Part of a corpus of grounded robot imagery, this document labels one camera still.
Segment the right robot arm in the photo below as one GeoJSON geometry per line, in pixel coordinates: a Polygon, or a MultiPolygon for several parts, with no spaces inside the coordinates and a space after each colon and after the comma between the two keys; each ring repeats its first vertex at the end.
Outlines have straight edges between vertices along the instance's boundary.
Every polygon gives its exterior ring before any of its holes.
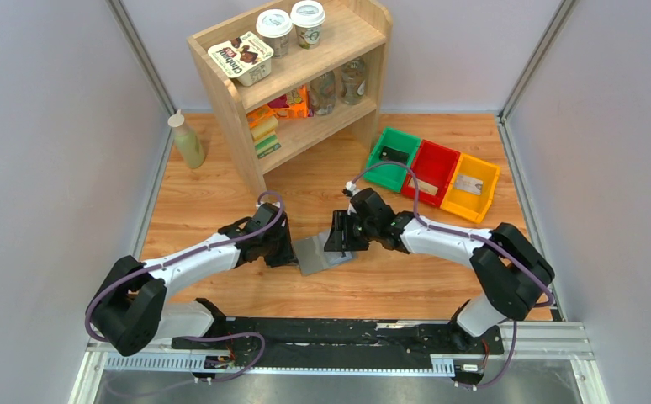
{"type": "Polygon", "coordinates": [[[371,188],[345,193],[349,205],[334,211],[325,251],[366,251],[377,242],[390,251],[424,254],[472,269],[482,293],[452,318],[459,334],[477,338],[506,320],[522,321],[543,305],[543,295],[547,304],[553,303],[553,267],[512,224],[502,222],[494,229],[451,226],[414,211],[396,213],[371,188]]]}

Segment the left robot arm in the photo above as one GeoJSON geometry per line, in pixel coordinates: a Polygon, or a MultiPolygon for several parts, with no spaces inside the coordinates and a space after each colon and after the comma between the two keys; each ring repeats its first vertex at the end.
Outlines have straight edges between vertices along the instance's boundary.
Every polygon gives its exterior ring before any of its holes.
{"type": "Polygon", "coordinates": [[[131,356],[162,336],[166,303],[180,290],[259,258],[271,268],[296,262],[281,204],[221,227],[206,240],[161,258],[119,258],[85,313],[88,334],[131,356]]]}

